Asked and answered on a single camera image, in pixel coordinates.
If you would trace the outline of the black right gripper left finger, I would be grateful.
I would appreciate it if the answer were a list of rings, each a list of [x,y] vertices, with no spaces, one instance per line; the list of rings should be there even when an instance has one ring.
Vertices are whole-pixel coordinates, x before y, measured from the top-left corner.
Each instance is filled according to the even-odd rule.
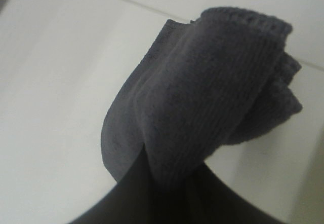
[[[143,147],[122,180],[71,223],[161,223],[154,194],[155,184]]]

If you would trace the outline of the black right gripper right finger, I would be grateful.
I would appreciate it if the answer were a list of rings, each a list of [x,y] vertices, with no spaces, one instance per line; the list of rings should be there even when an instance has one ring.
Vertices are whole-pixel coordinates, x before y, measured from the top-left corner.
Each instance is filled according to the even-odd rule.
[[[227,187],[206,164],[164,199],[162,223],[273,223],[273,218]]]

